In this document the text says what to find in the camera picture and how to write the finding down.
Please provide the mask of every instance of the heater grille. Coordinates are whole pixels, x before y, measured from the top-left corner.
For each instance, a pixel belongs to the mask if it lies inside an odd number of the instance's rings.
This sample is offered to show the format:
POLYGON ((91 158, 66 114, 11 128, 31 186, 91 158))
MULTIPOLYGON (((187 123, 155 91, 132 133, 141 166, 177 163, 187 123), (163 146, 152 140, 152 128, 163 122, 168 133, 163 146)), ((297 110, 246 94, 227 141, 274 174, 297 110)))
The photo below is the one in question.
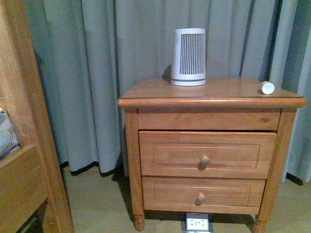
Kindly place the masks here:
POLYGON ((179 73, 205 73, 205 34, 181 35, 179 73))

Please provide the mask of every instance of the curtain fold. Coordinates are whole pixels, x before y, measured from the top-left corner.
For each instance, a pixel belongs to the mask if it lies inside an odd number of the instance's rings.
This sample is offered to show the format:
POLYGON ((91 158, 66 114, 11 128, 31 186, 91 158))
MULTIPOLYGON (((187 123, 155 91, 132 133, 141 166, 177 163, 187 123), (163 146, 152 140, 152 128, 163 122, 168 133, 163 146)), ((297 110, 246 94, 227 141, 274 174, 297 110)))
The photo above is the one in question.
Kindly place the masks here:
MULTIPOLYGON (((72 171, 97 161, 107 172, 122 161, 117 98, 141 78, 170 76, 175 29, 206 29, 207 77, 270 79, 309 95, 307 0, 24 2, 58 155, 72 171)), ((310 167, 310 129, 300 128, 308 113, 297 113, 289 170, 310 167)))
POLYGON ((311 1, 284 0, 270 80, 284 89, 304 96, 307 106, 298 109, 286 172, 308 182, 311 178, 311 1))

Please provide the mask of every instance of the wooden knob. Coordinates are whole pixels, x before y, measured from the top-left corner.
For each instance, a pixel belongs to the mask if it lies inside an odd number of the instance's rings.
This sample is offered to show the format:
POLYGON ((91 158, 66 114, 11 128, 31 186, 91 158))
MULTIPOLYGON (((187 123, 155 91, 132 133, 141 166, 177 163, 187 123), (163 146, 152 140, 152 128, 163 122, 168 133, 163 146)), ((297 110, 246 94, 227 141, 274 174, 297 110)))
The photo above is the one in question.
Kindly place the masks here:
POLYGON ((206 155, 204 155, 201 159, 201 162, 206 166, 210 163, 210 160, 206 155))
POLYGON ((198 202, 197 205, 202 205, 203 202, 206 200, 206 196, 201 192, 197 198, 198 202))

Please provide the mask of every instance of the power socket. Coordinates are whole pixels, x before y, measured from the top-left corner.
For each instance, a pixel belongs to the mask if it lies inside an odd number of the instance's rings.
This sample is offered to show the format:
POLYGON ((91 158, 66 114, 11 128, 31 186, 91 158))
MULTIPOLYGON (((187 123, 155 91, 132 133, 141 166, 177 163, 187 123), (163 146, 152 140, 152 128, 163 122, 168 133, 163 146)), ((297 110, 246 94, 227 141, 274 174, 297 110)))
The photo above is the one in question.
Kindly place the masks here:
POLYGON ((187 231, 208 232, 208 214, 187 213, 186 214, 187 231))

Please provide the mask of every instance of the pillow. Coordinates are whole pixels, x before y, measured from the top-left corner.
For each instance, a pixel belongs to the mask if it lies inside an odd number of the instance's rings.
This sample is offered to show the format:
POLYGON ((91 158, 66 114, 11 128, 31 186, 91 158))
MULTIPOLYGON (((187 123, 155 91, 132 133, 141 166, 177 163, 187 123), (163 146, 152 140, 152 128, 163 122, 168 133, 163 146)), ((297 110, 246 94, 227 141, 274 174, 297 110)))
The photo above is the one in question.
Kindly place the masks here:
POLYGON ((0 159, 7 156, 16 146, 18 141, 9 116, 0 108, 0 159))

